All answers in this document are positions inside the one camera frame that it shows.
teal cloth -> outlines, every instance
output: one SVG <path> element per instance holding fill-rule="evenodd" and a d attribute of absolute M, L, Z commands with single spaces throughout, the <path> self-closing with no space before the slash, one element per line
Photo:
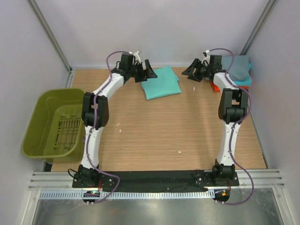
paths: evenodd
<path fill-rule="evenodd" d="M 232 57 L 222 57 L 222 69 L 228 69 L 231 64 Z M 249 74 L 251 64 L 247 55 L 239 55 L 234 57 L 234 62 L 229 71 L 229 77 L 238 86 L 251 86 L 252 80 Z"/>
<path fill-rule="evenodd" d="M 142 82 L 147 100 L 181 93 L 178 85 L 179 79 L 171 67 L 154 69 L 154 72 L 157 78 Z"/>

olive plastic basket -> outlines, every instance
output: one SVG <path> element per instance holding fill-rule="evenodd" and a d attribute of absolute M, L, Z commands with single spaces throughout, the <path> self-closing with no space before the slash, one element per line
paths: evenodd
<path fill-rule="evenodd" d="M 54 158 L 56 162 L 81 160 L 83 96 L 81 89 L 59 89 L 39 97 L 22 143 L 25 156 L 47 162 Z"/>

gray wall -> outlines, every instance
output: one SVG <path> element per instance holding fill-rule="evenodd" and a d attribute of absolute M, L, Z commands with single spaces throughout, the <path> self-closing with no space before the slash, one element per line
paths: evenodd
<path fill-rule="evenodd" d="M 0 2 L 0 224 L 19 225 L 33 171 L 21 143 L 40 94 L 63 87 L 67 71 L 25 0 Z"/>
<path fill-rule="evenodd" d="M 239 54 L 267 0 L 37 3 L 73 67 L 105 67 L 107 55 L 116 50 L 139 50 L 153 66 L 187 65 L 216 47 Z"/>
<path fill-rule="evenodd" d="M 299 216 L 300 1 L 278 1 L 249 56 L 253 119 L 271 168 L 278 168 Z"/>

wooden tabletop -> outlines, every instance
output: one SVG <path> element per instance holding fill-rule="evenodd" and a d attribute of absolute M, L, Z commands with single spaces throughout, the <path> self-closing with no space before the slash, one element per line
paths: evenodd
<path fill-rule="evenodd" d="M 109 101 L 110 118 L 100 142 L 104 171 L 211 169 L 218 155 L 222 123 L 218 118 L 221 94 L 208 81 L 181 75 L 181 94 L 147 101 L 139 83 L 130 79 Z M 92 92 L 108 77 L 107 69 L 77 70 L 73 87 Z M 251 121 L 241 125 L 236 160 L 247 169 L 266 168 Z M 52 171 L 77 170 L 80 162 L 53 163 Z"/>

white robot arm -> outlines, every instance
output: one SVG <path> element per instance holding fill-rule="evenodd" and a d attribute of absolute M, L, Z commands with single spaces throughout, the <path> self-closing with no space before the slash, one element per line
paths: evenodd
<path fill-rule="evenodd" d="M 222 69 L 222 56 L 208 56 L 208 52 L 203 54 L 205 56 L 204 60 L 195 59 L 182 74 L 188 75 L 188 79 L 197 82 L 200 82 L 203 77 L 209 78 L 222 92 L 218 115 L 222 120 L 223 135 L 220 151 L 212 168 L 212 174 L 216 181 L 233 180 L 236 175 L 232 156 L 234 157 L 235 144 L 241 126 L 240 120 L 247 114 L 248 95 L 233 85 L 233 81 Z"/>
<path fill-rule="evenodd" d="M 134 54 L 123 53 L 121 60 L 117 62 L 119 67 L 112 70 L 111 76 L 107 78 L 97 90 L 92 93 L 86 92 L 84 94 L 82 120 L 85 125 L 85 146 L 78 172 L 74 175 L 74 188 L 83 188 L 88 184 L 91 184 L 92 186 L 92 184 L 96 184 L 99 181 L 100 175 L 91 166 L 91 163 L 98 168 L 98 153 L 101 134 L 109 120 L 109 99 L 130 79 L 130 77 L 134 77 L 136 83 L 146 81 L 149 78 L 157 78 L 148 60 L 145 60 L 146 69 L 143 69 L 142 62 L 137 53 L 138 52 Z M 87 157 L 87 147 L 91 163 Z"/>
<path fill-rule="evenodd" d="M 124 85 L 124 77 L 121 76 L 120 74 L 113 73 L 112 77 L 108 78 L 97 90 L 93 91 L 93 94 L 96 95 L 100 90 L 102 90 L 99 95 L 104 96 L 107 98 L 107 101 L 113 96 L 113 94 Z M 87 125 L 85 127 L 85 140 L 88 139 L 89 132 L 91 130 L 92 126 Z M 90 154 L 90 159 L 93 163 L 93 165 L 98 166 L 99 165 L 99 159 L 98 159 L 98 152 L 99 152 L 99 145 L 100 145 L 100 139 L 101 139 L 101 134 L 103 131 L 104 127 L 99 127 L 98 129 L 92 129 L 92 133 L 90 136 L 90 141 L 89 141 L 89 154 Z M 85 168 L 91 168 L 91 165 L 87 159 L 86 156 L 86 151 L 84 151 L 83 158 L 81 161 L 81 165 Z"/>

